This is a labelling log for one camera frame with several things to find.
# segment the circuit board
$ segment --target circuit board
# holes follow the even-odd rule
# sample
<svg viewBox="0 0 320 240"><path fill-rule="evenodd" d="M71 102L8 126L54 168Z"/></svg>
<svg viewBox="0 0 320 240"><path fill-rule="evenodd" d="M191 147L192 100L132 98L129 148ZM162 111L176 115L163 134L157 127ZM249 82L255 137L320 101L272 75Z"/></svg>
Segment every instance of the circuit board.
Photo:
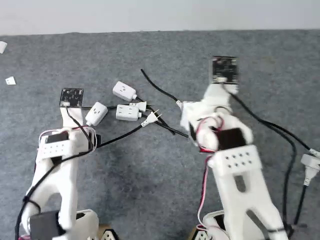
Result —
<svg viewBox="0 0 320 240"><path fill-rule="evenodd" d="M218 78L225 78L225 84L238 84L237 58L234 56L214 56L209 64L210 83L219 84Z"/></svg>
<svg viewBox="0 0 320 240"><path fill-rule="evenodd" d="M60 108L81 108L83 95L82 88L63 88L60 96Z"/></svg>

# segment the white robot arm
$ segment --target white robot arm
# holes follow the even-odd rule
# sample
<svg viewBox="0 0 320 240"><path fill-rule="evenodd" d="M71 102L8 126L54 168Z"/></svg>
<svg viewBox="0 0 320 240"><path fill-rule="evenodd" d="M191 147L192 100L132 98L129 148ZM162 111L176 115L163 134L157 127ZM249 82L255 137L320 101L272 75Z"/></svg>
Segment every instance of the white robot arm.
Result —
<svg viewBox="0 0 320 240"><path fill-rule="evenodd" d="M264 235L247 215L252 211L268 229L271 240L287 240L283 221L273 205L264 177L253 133L232 115L230 93L237 84L217 77L199 102L184 102L180 125L201 152L209 153L207 165L212 169L224 211L226 232L219 229L214 213L203 218L209 237L217 240L261 240ZM241 176L245 190L240 191L235 178Z"/></svg>
<svg viewBox="0 0 320 240"><path fill-rule="evenodd" d="M86 136L70 117L72 116L83 126L81 108L70 107L66 109L61 107L60 111L63 127L56 129L52 135L40 138L35 172L26 196L53 167L55 161L89 150ZM32 238L52 238L54 240L98 239L96 236L99 227L97 214L90 209L77 212L77 172L80 158L83 158L83 156L59 164L36 188L31 197L25 199L26 205L21 216L21 223L25 232L31 234ZM49 197L55 193L61 195L60 210L39 212L46 205Z"/></svg>

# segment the black power cord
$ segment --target black power cord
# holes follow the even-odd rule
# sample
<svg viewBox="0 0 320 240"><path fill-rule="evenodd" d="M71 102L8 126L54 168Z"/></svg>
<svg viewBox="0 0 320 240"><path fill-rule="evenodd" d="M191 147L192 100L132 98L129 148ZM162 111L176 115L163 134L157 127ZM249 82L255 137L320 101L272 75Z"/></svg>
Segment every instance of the black power cord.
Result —
<svg viewBox="0 0 320 240"><path fill-rule="evenodd" d="M143 74L143 76L145 77L145 79L146 79L155 89L157 89L159 92L163 93L164 95L167 95L169 98L172 98L175 102L178 101L178 99L177 99L175 96L171 95L170 93L162 90L160 87L158 87L157 85L155 85L155 84L151 81L150 77L146 74L146 72L145 72L143 69L140 69L140 71L142 72L142 74Z"/></svg>
<svg viewBox="0 0 320 240"><path fill-rule="evenodd" d="M112 139L112 140L109 140L109 141L107 141L107 142L104 142L104 143L99 144L96 148L101 148L101 147L106 146L106 145L108 145L108 144L111 144L111 143L113 143L113 142L115 142L115 141L118 141L118 140L120 140L120 139L123 139L123 138L125 138L125 137L127 137L127 136L129 136L129 135L131 135L131 134L133 134L133 133L135 133L136 131L138 131L138 130L141 129L141 128L142 128L142 125L139 125L139 126L137 126L136 128L134 128L133 130L131 130L131 131L129 131L129 132L127 132L127 133L125 133L125 134L123 134L123 135L121 135L121 136L118 136L118 137L116 137L116 138L114 138L114 139Z"/></svg>
<svg viewBox="0 0 320 240"><path fill-rule="evenodd" d="M283 131L284 133L290 135L291 137L293 137L298 143L300 143L306 150L310 150L311 148L304 142L302 141L299 137L297 137L295 134L293 134L292 132L290 132L289 130L283 128L282 126L279 126L273 122L270 122L270 121L266 121L265 122L269 125L271 125L272 127L275 127L281 131Z"/></svg>
<svg viewBox="0 0 320 240"><path fill-rule="evenodd" d="M293 221L293 225L295 225L295 226L299 223L299 218L300 218L300 214L301 214L301 211L302 211L302 206L304 204L304 199L305 199L307 188L308 188L307 185L303 185L301 196L300 196L300 201L299 201L299 205L298 205L298 209L296 211L296 214L295 214L295 217L294 217L294 221ZM288 233L288 238L290 239L293 236L294 233L295 233L295 230L293 228L291 228L289 233Z"/></svg>
<svg viewBox="0 0 320 240"><path fill-rule="evenodd" d="M78 125L78 127L81 129L81 131L82 131L83 134L85 135L85 137L86 137L86 139L88 140L89 145L90 145L89 151L92 151L92 149L94 148L94 144L92 143L89 135L88 135L87 132L84 130L83 126L81 126L81 124L80 124L73 116L70 115L68 108L66 107L65 109L66 109L66 113L68 114L69 118L71 118L72 121L73 121L75 124Z"/></svg>
<svg viewBox="0 0 320 240"><path fill-rule="evenodd" d="M295 143L289 138L287 137L283 132L281 132L280 130L278 130L278 128L280 126L269 122L269 121L265 121L262 118L258 117L256 114L254 114L250 108L240 99L238 98L236 95L234 95L233 93L229 92L226 89L226 86L224 84L222 84L222 88L229 93L234 100L236 100L243 108L244 110L246 110L254 119L256 119L259 123L263 124L264 126L266 126L267 128L271 129L272 131L274 131L275 133L279 134L282 138L284 138L292 147L292 154L291 154L291 161L289 162L289 165L287 167L287 170L285 172L285 177L284 177L284 186L283 186L283 195L282 195L282 220L283 220L283 225L284 228L287 230L288 229L288 222L287 222L287 200L288 200L288 185L289 185L289 178L290 178L290 174L292 172L292 169L294 167L295 161L296 161L296 157L297 157L297 148Z"/></svg>

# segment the socket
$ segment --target socket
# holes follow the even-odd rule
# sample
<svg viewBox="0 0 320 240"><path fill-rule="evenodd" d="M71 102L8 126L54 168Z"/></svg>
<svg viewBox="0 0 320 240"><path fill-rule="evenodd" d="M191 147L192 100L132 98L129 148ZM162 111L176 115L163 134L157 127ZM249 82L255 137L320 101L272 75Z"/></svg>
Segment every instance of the socket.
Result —
<svg viewBox="0 0 320 240"><path fill-rule="evenodd" d="M119 238L113 229L106 229L101 240L119 240Z"/></svg>
<svg viewBox="0 0 320 240"><path fill-rule="evenodd" d="M115 118L125 121L137 121L142 114L136 106L118 105L116 108Z"/></svg>
<svg viewBox="0 0 320 240"><path fill-rule="evenodd" d="M209 240L209 238L205 231L196 231L194 240Z"/></svg>
<svg viewBox="0 0 320 240"><path fill-rule="evenodd" d="M88 126L97 126L107 113L108 108L97 101L85 116L86 124Z"/></svg>
<svg viewBox="0 0 320 240"><path fill-rule="evenodd" d="M121 81L116 83L112 89L112 92L117 97L128 102L131 102L132 99L136 99L137 97L136 90Z"/></svg>

